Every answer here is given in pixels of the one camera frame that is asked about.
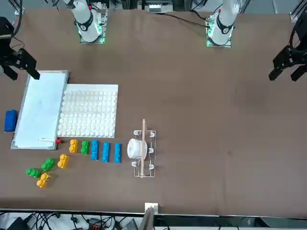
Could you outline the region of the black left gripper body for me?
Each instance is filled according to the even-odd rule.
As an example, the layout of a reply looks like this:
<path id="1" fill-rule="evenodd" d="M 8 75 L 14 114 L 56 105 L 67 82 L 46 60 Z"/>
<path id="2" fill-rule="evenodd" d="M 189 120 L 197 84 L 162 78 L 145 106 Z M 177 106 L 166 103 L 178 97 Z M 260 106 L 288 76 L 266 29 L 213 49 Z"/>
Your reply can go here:
<path id="1" fill-rule="evenodd" d="M 290 66 L 304 65 L 307 63 L 307 49 L 300 46 L 291 48 Z"/>

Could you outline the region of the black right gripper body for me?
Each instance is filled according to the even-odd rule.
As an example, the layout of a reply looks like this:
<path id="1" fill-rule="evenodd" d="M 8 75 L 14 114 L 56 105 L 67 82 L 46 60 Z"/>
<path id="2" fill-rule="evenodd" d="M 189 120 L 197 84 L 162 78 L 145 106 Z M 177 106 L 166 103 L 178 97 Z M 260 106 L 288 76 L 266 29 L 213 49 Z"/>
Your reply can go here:
<path id="1" fill-rule="evenodd" d="M 10 47 L 10 39 L 0 40 L 0 65 L 19 67 L 19 53 Z"/>

